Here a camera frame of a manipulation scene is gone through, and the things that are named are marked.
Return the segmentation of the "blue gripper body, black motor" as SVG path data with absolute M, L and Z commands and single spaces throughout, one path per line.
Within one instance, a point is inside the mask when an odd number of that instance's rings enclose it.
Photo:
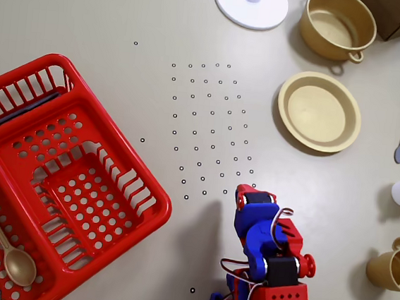
M 272 220 L 274 219 L 276 213 L 274 215 L 271 214 L 263 214 L 256 212 L 241 212 L 239 210 L 235 211 L 234 218 L 234 228 L 236 230 L 236 234 L 239 237 L 242 245 L 245 245 L 246 242 L 246 234 L 249 232 L 249 229 L 259 222 L 269 222 L 268 225 L 265 225 L 268 230 L 263 230 L 261 235 L 264 238 L 264 247 L 276 248 L 277 246 L 274 243 L 272 238 L 272 233 L 270 230 L 270 225 Z

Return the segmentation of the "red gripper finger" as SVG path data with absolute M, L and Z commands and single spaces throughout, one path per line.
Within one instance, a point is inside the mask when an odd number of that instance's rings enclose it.
M 236 189 L 236 208 L 241 212 L 256 212 L 274 215 L 277 213 L 276 196 L 257 190 L 248 184 L 239 184 Z

